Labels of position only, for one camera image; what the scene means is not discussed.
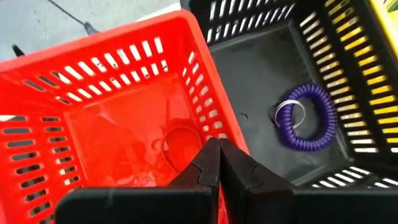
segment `basket slot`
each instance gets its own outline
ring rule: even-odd
[[[53,142],[65,142],[66,140],[67,139],[64,136],[57,136],[57,137],[50,137],[49,138],[50,143],[53,143]]]
[[[76,181],[72,181],[70,184],[65,185],[65,187],[68,189],[68,192],[74,191],[74,190],[78,190],[82,188],[82,182],[81,180],[76,180]]]
[[[36,184],[39,184],[39,183],[42,183],[42,182],[44,182],[45,181],[45,178],[44,177],[35,177],[35,178],[33,178],[33,179],[30,179],[30,180],[27,180],[27,181],[24,181],[24,182],[22,182],[21,183],[21,187],[22,188],[27,188],[27,187],[31,187],[31,186],[34,186],[34,185],[36,185]]]
[[[47,127],[47,128],[45,128],[45,131],[48,131],[48,132],[61,132],[61,131],[63,131],[63,128],[62,127]]]
[[[208,44],[253,31],[289,17],[295,4],[269,0],[222,0],[208,5],[209,22],[204,36]]]
[[[3,134],[25,134],[30,133],[31,130],[29,128],[4,128]]]
[[[14,125],[14,124],[20,124],[20,122],[27,121],[27,117],[23,115],[9,115],[9,114],[3,114],[0,115],[0,122],[2,122],[3,125]]]
[[[88,88],[97,95],[102,95],[102,92],[94,85],[89,85]]]
[[[327,0],[327,1],[325,2],[325,7],[334,8],[334,7],[336,7],[338,4],[339,4],[339,1],[337,1],[337,0]]]
[[[122,61],[123,64],[125,65],[129,65],[130,64],[130,60],[129,57],[126,55],[125,51],[123,49],[117,49],[116,53],[118,54],[119,58],[116,57],[116,61]]]
[[[395,110],[396,97],[392,94],[392,87],[389,85],[389,80],[384,74],[377,54],[373,52],[373,46],[369,43],[367,35],[364,34],[364,28],[359,25],[360,18],[355,15],[353,10],[342,15],[341,18],[341,23],[336,24],[338,25],[337,33],[340,35],[342,43],[348,43],[345,50],[352,53],[358,60],[358,65],[369,86],[369,104],[374,109],[374,115],[378,119],[377,122],[381,126],[387,143],[394,148],[392,144],[398,143],[395,134],[398,116]]]
[[[95,65],[97,73],[103,73],[107,71],[106,67],[104,66],[104,63],[101,62],[99,58],[93,57],[91,58],[91,62]]]
[[[81,102],[81,98],[73,93],[67,93],[67,96],[69,97],[69,100],[75,100],[76,102]]]
[[[7,147],[13,148],[13,147],[27,147],[27,146],[33,146],[34,145],[34,140],[32,139],[25,139],[25,140],[17,140],[17,141],[9,141],[7,142]]]
[[[119,65],[116,64],[116,61],[114,61],[113,57],[111,55],[107,56],[108,53],[104,52],[104,54],[98,54],[95,55],[96,58],[98,58],[101,62],[101,64],[104,66],[104,68],[106,69],[106,71],[104,71],[107,74],[114,74],[115,70],[119,69]]]
[[[186,84],[186,92],[193,103],[194,112],[198,115],[198,122],[201,124],[201,132],[206,138],[219,137],[227,138],[227,131],[225,130],[223,118],[220,112],[215,108],[215,99],[211,97],[211,92],[208,82],[203,75],[203,68],[197,62],[195,52],[191,52],[188,56],[187,67],[182,71],[182,78]]]
[[[36,214],[39,214],[40,212],[43,212],[44,210],[50,208],[51,204],[50,202],[44,202],[43,204],[40,204],[37,207],[34,207],[31,211],[30,211],[30,215],[34,216]]]
[[[67,73],[60,73],[58,71],[53,71],[52,74],[55,78],[58,78],[64,84],[69,85],[72,83],[71,80],[73,77],[71,75],[67,75]]]
[[[79,92],[80,95],[84,96],[87,99],[90,99],[93,97],[91,94],[89,94],[86,90],[84,90],[82,88],[77,89],[77,92]]]
[[[36,154],[36,156],[32,156],[32,155],[29,155],[29,154],[24,154],[24,152],[22,152],[22,153],[18,152],[18,154],[23,154],[23,155],[21,155],[19,157],[20,159],[10,161],[7,164],[10,168],[12,168],[14,170],[17,170],[17,169],[20,169],[20,168],[24,168],[24,167],[29,167],[29,166],[32,166],[32,165],[41,166],[41,164],[42,164],[42,157],[38,156],[37,154]]]
[[[146,78],[146,79],[150,78],[148,69],[146,67],[141,67],[140,71],[144,78]]]
[[[110,53],[104,54],[104,57],[105,57],[105,60],[109,63],[109,65],[112,66],[114,69],[119,68],[119,64],[121,64],[121,63],[116,62],[116,60],[118,59],[117,57],[112,56]]]
[[[78,182],[78,181],[79,181],[79,176],[73,176],[71,178],[65,179],[64,184],[66,186],[68,186],[68,185],[71,185],[72,183],[75,183],[75,182]]]
[[[24,159],[35,158],[36,156],[38,156],[37,152],[24,152],[24,153],[14,154],[11,157],[11,159],[13,161],[20,161],[20,160],[24,160]]]
[[[17,169],[17,174],[25,174],[27,172],[35,171],[41,169],[42,166],[40,164],[34,164],[27,167],[22,167]]]
[[[110,82],[113,84],[113,86],[112,87],[116,87],[116,89],[120,89],[120,88],[122,88],[122,80],[119,78],[119,77],[111,77],[110,79]]]
[[[65,71],[67,71],[69,74],[71,74],[77,80],[83,79],[82,75],[80,75],[78,72],[76,72],[76,70],[73,69],[71,66],[65,66]]]
[[[30,80],[25,80],[24,83],[26,85],[32,87],[35,90],[39,90],[39,91],[44,91],[45,90],[45,88],[39,86],[38,84],[36,84],[36,83],[34,83],[34,82],[30,81]]]
[[[396,180],[392,180],[390,178],[383,178],[380,183],[383,183],[389,187],[398,187],[398,182]]]
[[[68,145],[68,142],[53,142],[48,145],[52,156],[60,157],[69,151],[73,151],[73,147]]]
[[[49,216],[49,217],[47,217],[47,218],[41,220],[41,221],[39,222],[39,224],[48,224],[48,223],[50,223],[50,222],[51,222],[52,220],[54,220],[54,219],[55,219],[55,216],[54,216],[54,215],[51,215],[51,216]]]
[[[38,192],[35,192],[33,194],[30,194],[30,195],[27,195],[26,198],[25,198],[25,201],[26,202],[31,202],[31,201],[33,201],[33,200],[35,200],[35,199],[37,199],[37,198],[39,198],[39,197],[41,197],[43,195],[46,195],[46,194],[48,194],[47,190],[42,189],[42,190],[40,190]]]
[[[57,122],[60,121],[59,117],[54,117],[54,116],[44,116],[42,117],[42,121],[44,122]]]
[[[102,91],[101,92],[103,92],[103,91],[112,91],[112,88],[106,83],[106,82],[104,82],[104,81],[100,81],[99,82],[99,85],[102,87]]]
[[[375,182],[369,186],[369,188],[381,188],[381,189],[388,189],[390,186],[386,185],[385,183]]]
[[[132,71],[130,74],[131,74],[132,78],[134,79],[134,81],[136,81],[136,82],[141,81],[142,77],[140,77],[136,71]]]
[[[93,69],[85,62],[78,62],[78,66],[89,76],[93,76],[95,74]]]
[[[137,46],[135,46],[135,45],[130,45],[130,51],[131,51],[131,53],[132,53],[132,56],[134,57],[134,59],[138,62],[138,61],[140,61],[141,60],[141,55],[140,55],[140,53],[139,53],[139,51],[138,51],[138,48],[137,48]]]
[[[41,75],[38,78],[39,78],[40,81],[44,82],[48,86],[51,86],[53,88],[59,87],[55,82],[50,80],[48,77],[45,77],[45,76]]]
[[[313,188],[342,188],[366,182],[375,175],[357,167],[347,167],[338,172],[330,173],[310,184]]]
[[[347,7],[349,7],[348,2],[335,5],[329,4],[329,6],[334,6],[334,10],[330,14],[336,16],[345,13]],[[317,64],[320,75],[323,77],[325,86],[335,104],[342,126],[349,133],[348,142],[351,144],[351,147],[355,152],[378,152],[372,134],[359,110],[357,99],[351,91],[349,80],[345,76],[345,71],[340,61],[336,58],[336,54],[329,43],[327,35],[323,33],[324,29],[319,22],[316,12],[313,12],[304,19],[300,26],[305,40],[308,42],[309,48],[313,53],[315,64]],[[354,27],[350,30],[350,26],[351,24],[348,24],[340,28],[341,41],[347,42],[349,45],[348,48],[355,49],[355,47],[361,46],[363,43],[352,44],[352,41],[357,36],[363,35],[363,29]],[[376,61],[374,58],[370,58],[365,62],[361,62],[361,65],[365,67],[371,65],[374,61]],[[330,180],[323,181],[331,184],[330,186],[340,186],[339,182],[330,183]]]
[[[55,163],[56,164],[63,164],[63,163],[66,163],[66,162],[70,162],[72,160],[73,160],[72,156],[68,155],[68,156],[60,157],[60,158],[56,159]]]
[[[151,41],[144,40],[141,44],[142,44],[142,47],[144,48],[144,52],[148,58],[152,57],[154,54],[157,53],[155,39],[152,39]]]
[[[123,80],[123,82],[124,82],[126,85],[131,85],[131,81],[130,81],[130,79],[127,77],[126,74],[121,74],[121,75],[120,75],[120,78]]]
[[[65,175],[65,174],[67,174],[69,172],[72,172],[74,170],[76,170],[76,167],[75,166],[71,166],[71,167],[68,167],[68,168],[61,169],[60,170],[60,174],[61,175]]]

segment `basket bottom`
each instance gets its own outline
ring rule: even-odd
[[[89,186],[167,185],[200,150],[177,75],[67,114]]]
[[[276,104],[291,88],[313,82],[285,24],[235,38],[210,50],[255,160],[293,182],[345,159],[336,141],[315,153],[294,151],[279,141],[273,122]],[[316,133],[319,117],[311,101],[304,99],[302,103],[307,115],[296,133],[307,138]]]

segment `gray floor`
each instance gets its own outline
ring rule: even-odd
[[[134,22],[178,0],[53,0],[98,31]],[[81,24],[47,0],[0,0],[0,60],[15,57],[17,44],[25,53],[86,36]]]

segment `concrete ground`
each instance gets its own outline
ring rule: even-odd
[[[134,22],[179,0],[52,0],[98,31]],[[86,36],[84,27],[49,0],[0,0],[0,60]]]

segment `metal key ring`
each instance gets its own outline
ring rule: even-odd
[[[303,123],[303,121],[305,119],[305,108],[304,108],[304,105],[301,104],[298,100],[285,100],[285,101],[281,102],[280,105],[277,106],[276,111],[275,111],[274,121],[275,121],[276,126],[278,126],[278,128],[280,127],[280,124],[277,121],[278,113],[284,106],[287,106],[287,105],[290,105],[290,104],[298,105],[303,110],[303,117],[301,118],[301,120],[297,124],[293,125],[293,129],[296,129],[297,127],[299,127]]]

